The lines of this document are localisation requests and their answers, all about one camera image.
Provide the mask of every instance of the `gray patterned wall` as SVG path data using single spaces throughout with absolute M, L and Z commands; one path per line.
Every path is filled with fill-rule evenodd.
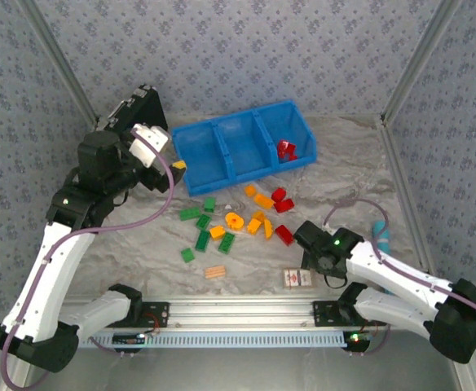
M 42 239 L 86 123 L 14 2 L 0 2 L 0 322 Z
M 175 113 L 382 112 L 440 1 L 37 3 L 104 115 L 143 81 Z
M 455 14 L 392 128 L 439 272 L 476 283 L 476 0 Z

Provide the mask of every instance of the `blue plastic storage bin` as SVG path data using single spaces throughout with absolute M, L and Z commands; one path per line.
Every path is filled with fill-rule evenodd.
M 296 145 L 296 160 L 278 158 L 280 140 Z M 253 181 L 316 161 L 316 140 L 296 104 L 280 103 L 173 129 L 186 162 L 190 196 Z

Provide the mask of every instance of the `green lego brick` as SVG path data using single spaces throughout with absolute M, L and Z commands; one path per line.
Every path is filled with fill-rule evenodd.
M 198 208 L 197 206 L 195 208 L 182 209 L 180 211 L 180 220 L 185 222 L 186 220 L 199 218 L 200 215 L 201 215 L 200 208 Z
M 209 231 L 201 231 L 198 235 L 198 240 L 196 241 L 195 250 L 205 253 L 207 243 L 209 242 L 209 237 Z
M 185 248 L 180 252 L 182 254 L 183 261 L 189 263 L 193 259 L 195 259 L 195 254 L 192 253 L 190 248 Z
M 205 231 L 205 228 L 207 228 L 210 222 L 211 217 L 207 216 L 206 214 L 202 214 L 196 222 L 196 227 L 198 227 L 199 230 Z
M 216 198 L 209 197 L 205 199 L 204 211 L 214 213 L 214 207 L 216 206 Z
M 218 251 L 224 254 L 228 254 L 229 251 L 231 251 L 232 242 L 234 241 L 235 236 L 233 234 L 230 234 L 229 232 L 226 232 L 223 236 L 220 246 L 218 247 Z

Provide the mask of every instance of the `yellow block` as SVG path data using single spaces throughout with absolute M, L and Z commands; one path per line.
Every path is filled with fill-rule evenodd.
M 213 238 L 213 240 L 218 240 L 225 235 L 225 230 L 223 229 L 223 226 L 215 226 L 209 230 L 209 233 L 211 234 L 211 238 Z
M 254 218 L 247 225 L 247 232 L 249 232 L 251 235 L 256 235 L 256 232 L 258 232 L 260 226 L 262 226 L 262 222 Z
M 234 212 L 230 212 L 225 215 L 225 222 L 234 231 L 239 231 L 244 227 L 244 219 L 241 216 L 238 216 Z
M 258 193 L 257 195 L 254 196 L 254 202 L 258 205 L 260 205 L 264 209 L 270 209 L 272 208 L 272 205 L 274 205 L 274 201 L 271 200 L 269 197 L 265 197 L 263 194 Z
M 265 239 L 270 239 L 272 236 L 272 223 L 270 220 L 265 219 L 263 222 L 263 226 L 265 227 Z
M 259 220 L 260 222 L 265 221 L 265 214 L 261 210 L 257 210 L 256 212 L 253 213 L 253 218 Z
M 244 191 L 248 197 L 252 197 L 256 194 L 256 187 L 254 187 L 253 185 L 248 185 L 245 187 Z
M 183 161 L 183 160 L 175 161 L 172 164 L 172 166 L 175 167 L 176 169 L 186 169 L 187 168 L 186 162 Z

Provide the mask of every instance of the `red lego brick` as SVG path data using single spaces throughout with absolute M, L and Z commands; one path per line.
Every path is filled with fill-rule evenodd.
M 280 202 L 283 198 L 287 195 L 287 191 L 283 187 L 278 187 L 276 190 L 272 192 L 271 199 L 274 202 Z
M 289 156 L 293 156 L 294 152 L 296 151 L 296 145 L 289 143 L 285 151 L 289 154 Z
M 278 213 L 287 212 L 288 210 L 294 208 L 294 202 L 290 198 L 288 198 L 287 200 L 276 202 L 274 204 L 274 208 Z
M 277 147 L 278 157 L 284 159 L 286 155 L 292 156 L 296 151 L 296 145 L 289 143 L 287 140 L 280 140 Z
M 281 241 L 287 244 L 288 246 L 293 243 L 293 234 L 291 234 L 287 227 L 283 224 L 276 228 L 274 232 L 280 237 Z
M 287 153 L 287 147 L 289 146 L 289 142 L 287 140 L 280 140 L 278 143 L 278 157 L 280 159 L 283 159 L 285 157 L 285 154 Z

